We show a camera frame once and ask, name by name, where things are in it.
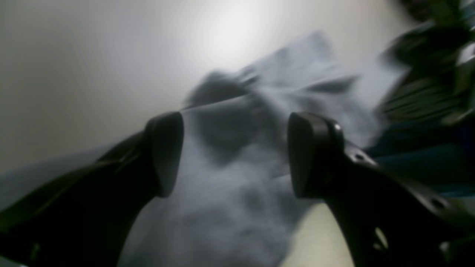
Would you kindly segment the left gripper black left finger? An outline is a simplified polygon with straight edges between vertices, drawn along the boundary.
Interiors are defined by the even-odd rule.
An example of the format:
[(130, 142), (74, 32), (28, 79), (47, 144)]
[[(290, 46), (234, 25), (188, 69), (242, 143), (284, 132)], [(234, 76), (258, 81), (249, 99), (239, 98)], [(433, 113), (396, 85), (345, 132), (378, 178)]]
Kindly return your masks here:
[(173, 192), (183, 140), (183, 115), (161, 114), (94, 163), (7, 206), (1, 256), (28, 267), (115, 267), (141, 210)]

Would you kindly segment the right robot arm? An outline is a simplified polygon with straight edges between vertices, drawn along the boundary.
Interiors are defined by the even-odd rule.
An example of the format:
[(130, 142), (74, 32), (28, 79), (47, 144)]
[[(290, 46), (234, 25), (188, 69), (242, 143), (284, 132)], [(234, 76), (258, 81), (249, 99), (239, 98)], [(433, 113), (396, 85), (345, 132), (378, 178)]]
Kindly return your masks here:
[(416, 26), (386, 55), (409, 72), (377, 108), (389, 125), (366, 152), (427, 185), (474, 184), (474, 1), (396, 4)]

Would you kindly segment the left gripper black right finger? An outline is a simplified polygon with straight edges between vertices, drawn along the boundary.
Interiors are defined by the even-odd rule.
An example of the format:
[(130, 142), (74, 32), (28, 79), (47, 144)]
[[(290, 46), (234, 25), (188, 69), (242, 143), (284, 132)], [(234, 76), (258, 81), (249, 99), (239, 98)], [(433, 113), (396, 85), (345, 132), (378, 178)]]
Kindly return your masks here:
[(383, 171), (335, 120), (292, 113), (287, 150), (295, 196), (326, 202), (356, 267), (474, 266), (474, 216)]

